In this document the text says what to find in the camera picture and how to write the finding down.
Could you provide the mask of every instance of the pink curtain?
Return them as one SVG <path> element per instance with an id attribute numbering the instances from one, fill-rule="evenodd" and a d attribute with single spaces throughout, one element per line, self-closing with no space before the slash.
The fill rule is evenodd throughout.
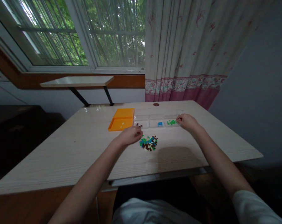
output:
<path id="1" fill-rule="evenodd" d="M 145 101 L 208 109 L 272 2 L 148 0 Z"/>
<path id="2" fill-rule="evenodd" d="M 227 76 L 200 75 L 188 78 L 146 79 L 146 102 L 194 100 L 207 109 L 212 104 Z"/>

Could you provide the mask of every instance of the orange box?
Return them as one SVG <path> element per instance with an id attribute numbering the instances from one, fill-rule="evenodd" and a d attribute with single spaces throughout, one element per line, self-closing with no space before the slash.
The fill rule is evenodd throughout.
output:
<path id="1" fill-rule="evenodd" d="M 131 127 L 134 120 L 134 113 L 134 108 L 117 109 L 109 125 L 108 131 L 122 131 L 125 128 Z"/>

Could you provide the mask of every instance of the white wall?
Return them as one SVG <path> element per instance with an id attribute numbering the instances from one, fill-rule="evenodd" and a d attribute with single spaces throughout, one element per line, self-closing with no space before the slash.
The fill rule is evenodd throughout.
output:
<path id="1" fill-rule="evenodd" d="M 79 92 L 88 103 L 109 103 L 104 89 L 79 90 Z M 114 103 L 145 101 L 144 89 L 109 89 L 109 93 Z M 70 90 L 21 90 L 11 82 L 0 82 L 0 105 L 24 104 L 16 98 L 29 105 L 40 105 L 46 112 L 60 113 L 66 120 L 83 106 Z"/>
<path id="2" fill-rule="evenodd" d="M 247 165 L 282 165 L 282 0 L 263 19 L 209 111 L 264 155 Z"/>

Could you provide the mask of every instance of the desk leg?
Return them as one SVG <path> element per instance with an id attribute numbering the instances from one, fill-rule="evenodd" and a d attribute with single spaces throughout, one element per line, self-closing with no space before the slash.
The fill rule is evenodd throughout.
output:
<path id="1" fill-rule="evenodd" d="M 108 91 L 107 86 L 104 86 L 104 91 L 106 92 L 106 95 L 107 95 L 107 97 L 108 97 L 108 99 L 109 99 L 109 101 L 110 101 L 110 106 L 113 106 L 114 103 L 112 102 L 112 99 L 111 99 L 111 97 L 110 97 L 110 94 L 109 94 L 109 91 Z"/>
<path id="2" fill-rule="evenodd" d="M 79 98 L 79 100 L 85 105 L 85 107 L 89 107 L 91 104 L 87 103 L 87 101 L 82 97 L 82 95 L 76 90 L 75 87 L 68 87 L 73 94 Z"/>

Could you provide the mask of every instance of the forearm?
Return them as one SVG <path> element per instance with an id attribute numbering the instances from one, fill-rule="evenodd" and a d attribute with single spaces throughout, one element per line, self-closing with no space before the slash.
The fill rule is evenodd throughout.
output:
<path id="1" fill-rule="evenodd" d="M 79 222 L 121 153 L 121 145 L 113 140 L 72 188 L 49 223 Z"/>
<path id="2" fill-rule="evenodd" d="M 218 147 L 203 127 L 196 129 L 194 134 L 207 162 L 231 198 L 238 190 L 248 190 L 255 193 L 234 163 Z"/>

